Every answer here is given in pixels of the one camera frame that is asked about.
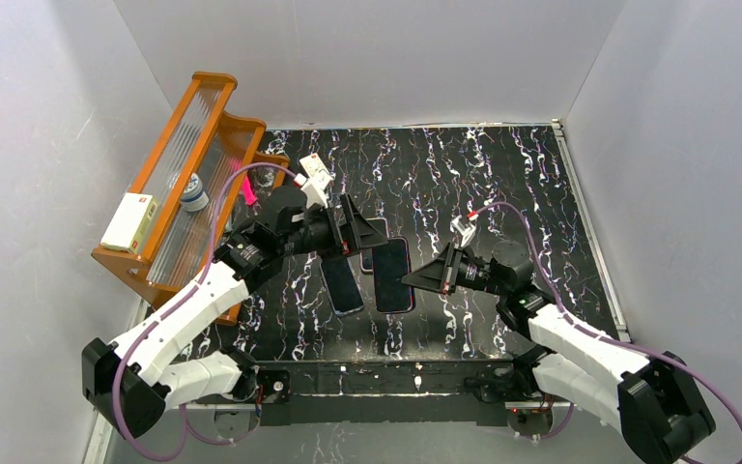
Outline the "dark smartphone with light rim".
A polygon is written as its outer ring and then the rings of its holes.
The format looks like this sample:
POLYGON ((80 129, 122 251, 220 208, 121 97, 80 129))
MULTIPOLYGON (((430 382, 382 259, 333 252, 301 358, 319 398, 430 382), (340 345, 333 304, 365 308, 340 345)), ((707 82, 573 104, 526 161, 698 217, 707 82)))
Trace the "dark smartphone with light rim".
MULTIPOLYGON (((374 217, 368 222, 381 234, 388 235, 387 220, 384 217, 374 217)), ((360 254, 360 270, 365 275, 373 274, 373 253, 371 249, 364 249, 360 254)))

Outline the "blue smartphone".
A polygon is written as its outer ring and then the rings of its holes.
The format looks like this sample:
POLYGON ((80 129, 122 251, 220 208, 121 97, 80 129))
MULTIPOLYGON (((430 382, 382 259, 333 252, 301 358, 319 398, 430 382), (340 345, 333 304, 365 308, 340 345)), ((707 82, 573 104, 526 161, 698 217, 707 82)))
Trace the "blue smartphone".
POLYGON ((334 314, 344 317, 361 312, 364 300, 347 258, 321 261, 321 273, 334 314))

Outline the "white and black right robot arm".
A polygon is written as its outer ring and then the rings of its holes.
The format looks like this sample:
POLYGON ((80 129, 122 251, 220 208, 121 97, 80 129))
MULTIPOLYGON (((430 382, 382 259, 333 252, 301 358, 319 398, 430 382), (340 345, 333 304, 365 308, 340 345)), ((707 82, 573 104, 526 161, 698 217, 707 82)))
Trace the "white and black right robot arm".
POLYGON ((534 348, 514 362, 525 390, 567 399, 612 426, 645 463, 673 463, 716 430, 696 381, 662 358, 617 346, 568 311, 533 282, 528 249, 514 241, 497 244, 490 260, 470 248, 447 245, 404 284, 438 294, 457 288, 499 298, 497 312, 534 348))

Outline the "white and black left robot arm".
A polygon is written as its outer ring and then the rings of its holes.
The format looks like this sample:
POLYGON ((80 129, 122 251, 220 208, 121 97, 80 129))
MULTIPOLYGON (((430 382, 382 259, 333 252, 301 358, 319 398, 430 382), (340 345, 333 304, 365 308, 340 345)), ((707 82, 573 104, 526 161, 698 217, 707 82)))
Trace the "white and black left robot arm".
POLYGON ((286 258, 347 258, 386 241, 386 232, 348 194, 332 207, 316 188, 274 189, 261 211, 237 226, 210 265, 171 300, 110 342, 95 338, 83 348, 84 397, 132 441, 167 410, 234 393, 246 372, 243 356, 214 352, 190 362, 174 359, 215 319, 278 275, 286 258))

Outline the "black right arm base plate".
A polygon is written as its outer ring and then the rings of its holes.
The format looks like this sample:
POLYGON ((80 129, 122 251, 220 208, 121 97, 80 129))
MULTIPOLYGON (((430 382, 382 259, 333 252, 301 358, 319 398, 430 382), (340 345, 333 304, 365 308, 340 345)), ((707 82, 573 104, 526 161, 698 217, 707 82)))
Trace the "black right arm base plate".
POLYGON ((507 409, 508 426, 514 435, 532 442, 554 438, 575 413, 575 405, 570 403, 563 418, 556 420, 557 397, 539 390, 524 371, 515 367, 479 370, 466 378, 464 385, 480 402, 502 404, 507 409))

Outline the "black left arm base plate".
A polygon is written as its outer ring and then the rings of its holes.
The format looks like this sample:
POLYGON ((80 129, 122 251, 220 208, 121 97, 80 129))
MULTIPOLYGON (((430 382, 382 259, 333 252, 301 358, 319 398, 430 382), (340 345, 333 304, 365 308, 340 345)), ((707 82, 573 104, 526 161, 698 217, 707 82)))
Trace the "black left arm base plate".
POLYGON ((261 425, 264 407, 287 402, 289 391, 287 371, 248 368, 214 410, 218 437, 232 442, 245 438, 261 425))

